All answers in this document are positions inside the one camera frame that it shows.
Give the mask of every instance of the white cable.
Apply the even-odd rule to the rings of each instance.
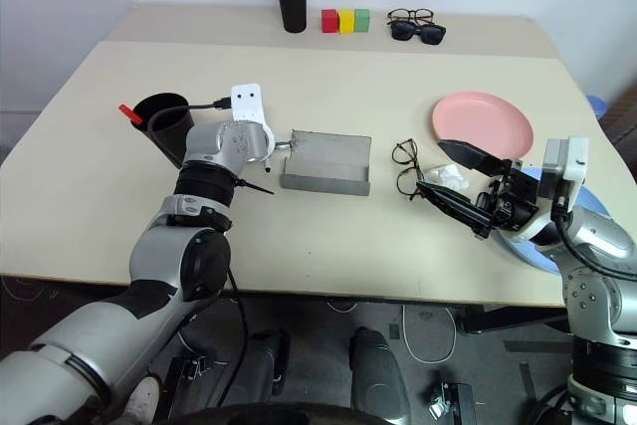
[[[454,328],[454,339],[451,343],[451,349],[449,350],[449,353],[447,353],[447,355],[445,355],[444,357],[438,360],[423,360],[422,358],[417,357],[414,354],[414,352],[411,350],[411,347],[409,346],[409,340],[407,339],[407,327],[405,326],[405,316],[407,313],[407,308],[405,307],[404,304],[402,305],[402,338],[405,340],[405,346],[407,347],[407,351],[409,352],[409,355],[411,355],[411,358],[413,358],[417,362],[425,363],[427,365],[435,365],[437,363],[446,362],[454,354],[454,351],[456,350],[456,338],[458,335],[458,331],[456,329],[456,321],[454,320],[454,317],[449,312],[449,309],[445,308],[445,311],[447,311],[447,314],[449,315],[449,319],[451,319],[451,325]]]
[[[10,290],[9,287],[7,286],[7,283],[4,280],[4,276],[0,277],[0,281],[2,281],[2,287],[4,288],[4,290],[7,292],[7,294],[15,299],[16,301],[22,301],[23,303],[32,303],[35,299],[37,299],[39,296],[42,295],[42,293],[44,292],[44,286],[42,286],[42,289],[40,290],[40,292],[38,294],[36,294],[33,298],[20,298],[18,296],[16,296],[15,294],[13,294]]]
[[[188,350],[190,350],[190,352],[194,353],[195,355],[201,355],[200,352],[198,352],[197,350],[192,348],[190,345],[188,345],[188,342],[186,342],[186,339],[183,338],[183,334],[181,333],[181,330],[177,331],[177,337],[179,337],[179,341],[181,342],[181,344],[184,347],[186,347]],[[228,362],[222,362],[220,360],[213,360],[212,363],[214,363],[216,365],[228,365]]]
[[[335,308],[332,303],[330,301],[326,302],[327,306],[332,309],[335,313],[339,313],[339,314],[349,314],[351,313],[354,309],[356,309],[356,306],[358,306],[358,303],[354,303],[353,306],[351,306],[349,309],[339,309],[339,308]]]

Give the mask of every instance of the red block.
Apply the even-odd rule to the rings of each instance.
[[[324,34],[335,34],[338,32],[338,11],[333,9],[321,10],[320,20]]]

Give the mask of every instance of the glasses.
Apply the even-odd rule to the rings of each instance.
[[[416,188],[416,181],[424,179],[420,164],[418,163],[418,147],[416,142],[409,138],[402,143],[397,143],[391,152],[391,159],[403,166],[408,165],[405,169],[398,173],[396,178],[396,188],[401,194],[409,196],[409,200],[413,200],[415,196],[420,195]]]
[[[394,40],[411,40],[414,35],[427,45],[438,45],[447,33],[447,29],[434,24],[434,13],[429,9],[396,9],[387,14]]]
[[[416,24],[431,23],[434,21],[434,13],[429,9],[407,10],[395,9],[387,14],[390,21],[413,21]]]
[[[392,39],[406,41],[411,40],[414,35],[418,35],[420,40],[427,45],[440,44],[447,32],[447,29],[441,25],[417,25],[406,20],[392,20],[389,25]]]

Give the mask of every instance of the cable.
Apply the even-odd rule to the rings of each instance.
[[[564,393],[566,391],[566,385],[557,385],[556,387],[549,390],[544,397],[542,397],[539,402],[532,409],[531,414],[529,415],[529,419],[527,419],[526,425],[536,425],[541,416],[546,412],[548,406],[548,402],[559,393]]]
[[[404,304],[402,305],[402,338],[405,341],[405,346],[407,347],[407,351],[409,352],[409,355],[411,355],[411,358],[413,358],[417,362],[425,363],[427,365],[435,365],[437,363],[446,362],[454,354],[454,351],[456,350],[456,339],[458,337],[458,330],[456,329],[456,321],[454,320],[454,317],[451,315],[451,312],[449,312],[449,309],[445,308],[445,311],[449,315],[449,319],[451,319],[451,325],[454,328],[454,339],[453,339],[453,341],[451,343],[451,349],[449,350],[449,353],[447,353],[447,355],[445,355],[444,357],[442,357],[440,359],[437,359],[437,360],[423,360],[422,358],[417,357],[414,354],[414,352],[411,350],[411,346],[409,345],[409,340],[407,339],[407,327],[405,325],[405,316],[407,315],[407,308],[406,308],[406,306]]]
[[[44,286],[42,286],[42,289],[40,289],[40,292],[38,292],[38,294],[36,294],[33,298],[21,298],[21,297],[16,296],[15,294],[13,294],[11,292],[11,290],[7,286],[7,283],[5,282],[4,276],[0,277],[0,281],[2,281],[2,288],[7,292],[7,294],[9,295],[9,297],[11,297],[11,299],[14,299],[15,301],[20,301],[20,302],[23,302],[23,303],[32,303],[35,299],[37,299],[39,296],[42,295],[42,293],[44,292],[44,289],[45,289]]]
[[[564,390],[562,392],[561,396],[555,401],[555,405],[553,405],[553,408],[561,410],[561,407],[564,406],[566,400],[568,400],[568,390]]]
[[[551,212],[552,220],[555,223],[555,228],[557,229],[557,234],[559,235],[559,239],[561,239],[561,242],[564,244],[564,247],[577,261],[579,261],[581,264],[583,264],[587,268],[590,268],[593,271],[601,274],[602,276],[608,276],[614,279],[622,279],[625,281],[637,281],[636,274],[619,273],[616,271],[612,271],[608,268],[603,267],[596,261],[593,261],[592,259],[587,258],[583,254],[581,254],[579,251],[577,251],[574,243],[568,237],[568,232],[566,231],[567,215],[568,213],[563,213],[560,211]]]
[[[356,306],[358,306],[358,303],[354,303],[349,309],[339,309],[337,307],[335,307],[330,301],[326,302],[327,306],[332,309],[335,313],[339,313],[339,314],[349,314],[351,313],[354,309],[356,309]]]
[[[206,108],[217,108],[217,109],[227,109],[230,107],[230,97],[224,97],[223,99],[217,100],[216,102],[209,105],[182,105],[182,106],[172,106],[171,108],[161,109],[148,120],[148,124],[146,125],[146,131],[150,139],[155,145],[161,150],[163,154],[165,154],[170,162],[177,168],[181,168],[181,159],[179,159],[175,154],[170,151],[160,140],[157,138],[157,134],[155,132],[155,124],[157,120],[164,116],[165,114],[174,113],[177,111],[184,111],[185,109],[206,109]]]
[[[190,352],[193,353],[197,356],[206,356],[207,354],[205,352],[202,352],[201,350],[197,350],[195,347],[193,347],[192,345],[190,345],[188,343],[188,341],[186,340],[186,337],[183,336],[183,333],[181,330],[177,331],[177,337],[179,337],[179,341],[181,342],[181,344]],[[228,362],[222,362],[221,360],[213,360],[212,363],[216,364],[216,365],[228,365]]]
[[[232,275],[232,271],[228,268],[228,279],[230,279],[230,284],[232,285],[232,291],[235,294],[235,299],[237,300],[237,306],[239,307],[239,314],[241,315],[241,325],[243,327],[243,343],[241,344],[241,353],[239,354],[239,360],[235,365],[235,369],[232,371],[232,375],[230,375],[230,379],[226,386],[223,389],[219,400],[217,401],[217,408],[223,405],[223,401],[226,399],[228,392],[230,391],[230,387],[232,386],[232,382],[234,382],[237,374],[239,373],[239,369],[241,368],[241,364],[243,363],[243,359],[246,356],[246,349],[248,348],[248,323],[246,321],[246,310],[243,307],[243,301],[239,296],[239,288],[237,288],[237,282],[235,281],[235,277]]]

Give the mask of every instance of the black cup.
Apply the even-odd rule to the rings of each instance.
[[[292,34],[306,29],[308,24],[307,0],[279,0],[283,28]]]
[[[148,121],[152,116],[163,109],[187,105],[188,100],[178,94],[153,95],[139,102],[133,109],[133,111],[141,117],[143,122],[141,124],[131,122],[130,124],[154,142],[153,138],[148,134]],[[181,162],[186,155],[186,135],[193,125],[192,115],[188,109],[163,114],[153,125],[154,136],[158,142],[174,154],[175,158],[178,158],[179,162]]]

